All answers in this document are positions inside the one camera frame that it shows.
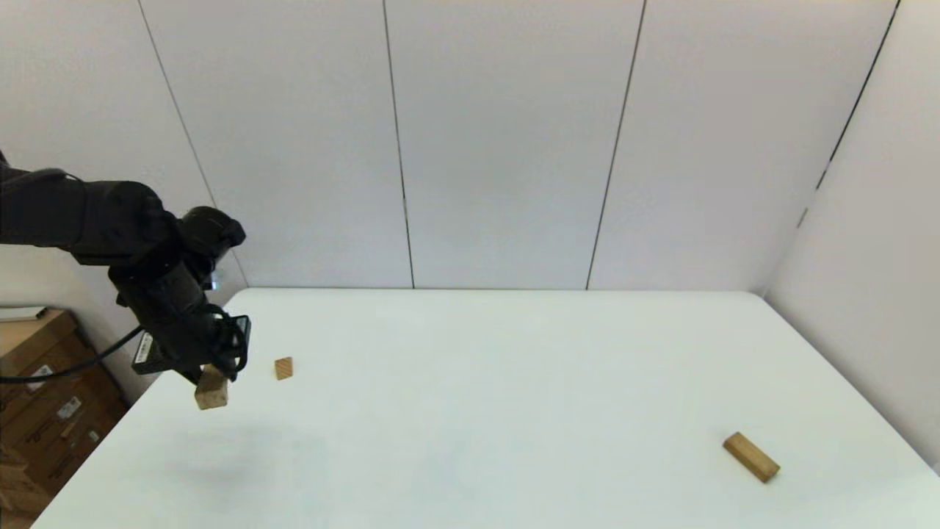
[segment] rectangular wooden block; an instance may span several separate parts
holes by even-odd
[[[293,377],[293,357],[274,361],[274,375],[278,380]]]
[[[228,378],[214,365],[202,368],[202,376],[196,386],[196,403],[199,409],[221,408],[228,404]]]
[[[760,481],[767,483],[780,470],[780,465],[767,457],[753,442],[741,432],[736,432],[725,440],[725,450],[741,461]]]

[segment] held wooden block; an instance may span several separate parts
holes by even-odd
[[[202,376],[196,386],[196,403],[199,409],[221,408],[228,404],[228,378],[214,365],[202,368]]]
[[[293,377],[293,357],[274,361],[274,375],[278,380]]]
[[[731,455],[734,456],[735,459],[741,461],[742,465],[764,483],[767,483],[770,478],[774,477],[780,470],[780,465],[776,464],[773,459],[767,457],[766,454],[741,432],[736,432],[725,440],[724,447],[725,450],[731,452]]]

